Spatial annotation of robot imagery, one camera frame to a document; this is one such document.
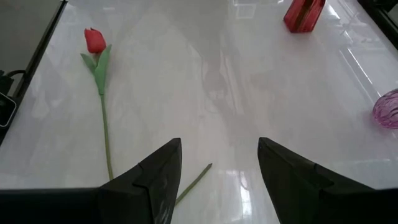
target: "green leaf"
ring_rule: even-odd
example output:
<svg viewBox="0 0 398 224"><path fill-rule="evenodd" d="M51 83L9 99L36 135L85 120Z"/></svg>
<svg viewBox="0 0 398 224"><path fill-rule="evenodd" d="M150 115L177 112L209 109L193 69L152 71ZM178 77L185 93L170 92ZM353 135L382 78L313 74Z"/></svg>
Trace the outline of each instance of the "green leaf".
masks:
<svg viewBox="0 0 398 224"><path fill-rule="evenodd" d="M94 71L95 71L95 67L96 67L94 60L86 54L80 54L80 55L83 58L83 61L86 63L88 69L90 69L90 71L94 75Z"/></svg>
<svg viewBox="0 0 398 224"><path fill-rule="evenodd" d="M106 69L108 68L111 48L112 45L108 45L105 50L102 51L101 56L99 56L98 59L97 67L94 70L95 82L97 83L98 93L100 95L103 95L105 91Z"/></svg>

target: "pink glass bowl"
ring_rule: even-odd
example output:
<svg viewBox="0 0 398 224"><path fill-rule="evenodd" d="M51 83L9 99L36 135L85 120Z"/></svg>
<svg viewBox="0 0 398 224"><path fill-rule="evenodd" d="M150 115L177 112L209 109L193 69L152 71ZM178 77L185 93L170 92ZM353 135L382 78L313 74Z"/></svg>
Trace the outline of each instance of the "pink glass bowl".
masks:
<svg viewBox="0 0 398 224"><path fill-rule="evenodd" d="M384 128L398 129L398 89L386 93L376 101L373 117Z"/></svg>

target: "white tabletop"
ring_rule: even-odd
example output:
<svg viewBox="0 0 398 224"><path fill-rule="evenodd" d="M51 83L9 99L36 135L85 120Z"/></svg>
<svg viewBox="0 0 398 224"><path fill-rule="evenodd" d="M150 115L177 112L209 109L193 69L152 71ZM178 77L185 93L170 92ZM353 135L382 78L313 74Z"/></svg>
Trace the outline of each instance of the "white tabletop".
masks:
<svg viewBox="0 0 398 224"><path fill-rule="evenodd" d="M108 180L83 30L112 44L106 103L116 175L182 138L173 223L278 223L260 136L374 188L398 187L398 132L371 118L398 87L398 51L355 0L291 34L287 0L70 1L0 148L0 188Z"/></svg>

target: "table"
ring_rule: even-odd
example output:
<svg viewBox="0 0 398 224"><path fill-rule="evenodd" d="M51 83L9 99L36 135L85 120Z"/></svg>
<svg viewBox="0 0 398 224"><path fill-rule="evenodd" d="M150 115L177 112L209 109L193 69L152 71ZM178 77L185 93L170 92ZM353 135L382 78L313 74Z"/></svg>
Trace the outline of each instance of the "table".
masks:
<svg viewBox="0 0 398 224"><path fill-rule="evenodd" d="M0 188L108 181L101 103L79 56L87 27L113 45L115 175L174 137L180 192L213 163L173 223L278 223L257 161L260 136L370 187L397 187L398 132L370 115L398 86L397 50L355 0L327 1L310 34L284 26L290 3L70 1L0 147Z"/></svg>

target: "green stem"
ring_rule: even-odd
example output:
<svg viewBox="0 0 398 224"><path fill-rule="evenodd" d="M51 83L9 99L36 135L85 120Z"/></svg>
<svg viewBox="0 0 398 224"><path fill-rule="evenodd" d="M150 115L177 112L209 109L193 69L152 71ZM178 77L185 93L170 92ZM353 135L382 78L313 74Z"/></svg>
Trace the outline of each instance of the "green stem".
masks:
<svg viewBox="0 0 398 224"><path fill-rule="evenodd" d="M199 182L199 180L207 173L207 171L210 170L212 165L213 164L208 164L206 168L200 173L200 175L180 194L180 196L177 197L175 201L175 207L188 194L188 192Z"/></svg>
<svg viewBox="0 0 398 224"><path fill-rule="evenodd" d="M109 151L108 122L106 120L105 99L104 99L103 94L100 95L100 97L101 97L101 104L102 104L102 118L104 121L106 165L108 166L109 180L113 180L111 152Z"/></svg>

